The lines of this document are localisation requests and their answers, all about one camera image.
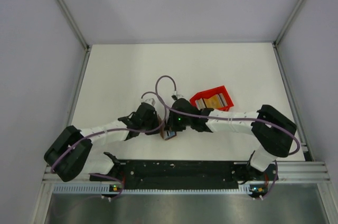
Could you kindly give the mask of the brown leather card holder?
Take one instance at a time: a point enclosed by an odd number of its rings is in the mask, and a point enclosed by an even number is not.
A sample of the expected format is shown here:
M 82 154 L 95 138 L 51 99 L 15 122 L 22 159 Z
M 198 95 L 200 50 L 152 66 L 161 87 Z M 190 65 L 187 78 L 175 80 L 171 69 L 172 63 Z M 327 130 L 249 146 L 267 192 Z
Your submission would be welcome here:
M 158 123 L 161 126 L 159 129 L 160 136 L 163 140 L 167 141 L 177 136 L 177 133 L 170 130 L 169 126 L 166 123 L 166 119 L 162 119 L 158 115 Z

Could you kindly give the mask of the red plastic bin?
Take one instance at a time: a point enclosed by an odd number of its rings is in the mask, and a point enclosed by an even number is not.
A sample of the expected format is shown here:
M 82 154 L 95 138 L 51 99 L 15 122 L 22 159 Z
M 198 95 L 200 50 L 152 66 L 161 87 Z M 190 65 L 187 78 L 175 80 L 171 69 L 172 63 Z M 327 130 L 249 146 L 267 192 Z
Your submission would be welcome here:
M 190 98 L 190 104 L 192 106 L 196 107 L 197 109 L 199 109 L 195 104 L 196 100 L 198 100 L 200 98 L 210 98 L 210 97 L 212 97 L 213 95 L 216 95 L 216 94 L 223 94 L 225 99 L 226 99 L 226 102 L 228 104 L 226 107 L 220 108 L 218 110 L 229 111 L 230 108 L 232 108 L 234 106 L 233 101 L 232 101 L 229 93 L 227 92 L 225 86 L 219 86 L 219 87 L 215 87 L 215 88 L 212 88 L 212 89 L 208 89 L 208 90 L 204 90 L 204 91 L 196 93 L 193 97 Z

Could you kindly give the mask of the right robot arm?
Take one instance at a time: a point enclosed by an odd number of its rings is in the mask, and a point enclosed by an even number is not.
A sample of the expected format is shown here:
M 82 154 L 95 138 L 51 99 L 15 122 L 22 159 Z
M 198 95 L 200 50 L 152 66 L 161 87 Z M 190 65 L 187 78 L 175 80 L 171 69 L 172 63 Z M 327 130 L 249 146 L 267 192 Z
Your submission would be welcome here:
M 198 109 L 184 98 L 174 101 L 166 127 L 182 132 L 187 127 L 197 132 L 232 132 L 254 136 L 260 143 L 252 153 L 247 174 L 257 180 L 270 163 L 286 158 L 300 149 L 295 138 L 296 124 L 271 105 L 262 105 L 253 112 L 234 113 L 213 108 Z

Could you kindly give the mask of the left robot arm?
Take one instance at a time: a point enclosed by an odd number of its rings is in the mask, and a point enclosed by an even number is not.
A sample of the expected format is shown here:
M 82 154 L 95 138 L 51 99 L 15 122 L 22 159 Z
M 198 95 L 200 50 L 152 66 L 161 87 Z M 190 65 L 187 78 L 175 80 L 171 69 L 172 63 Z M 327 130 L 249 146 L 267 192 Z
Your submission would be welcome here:
M 159 133 L 159 120 L 154 100 L 142 102 L 137 110 L 109 124 L 78 129 L 66 127 L 44 154 L 51 172 L 63 182 L 75 179 L 79 174 L 99 173 L 109 180 L 119 176 L 120 168 L 108 154 L 94 153 L 100 147 L 124 142 L 141 133 Z

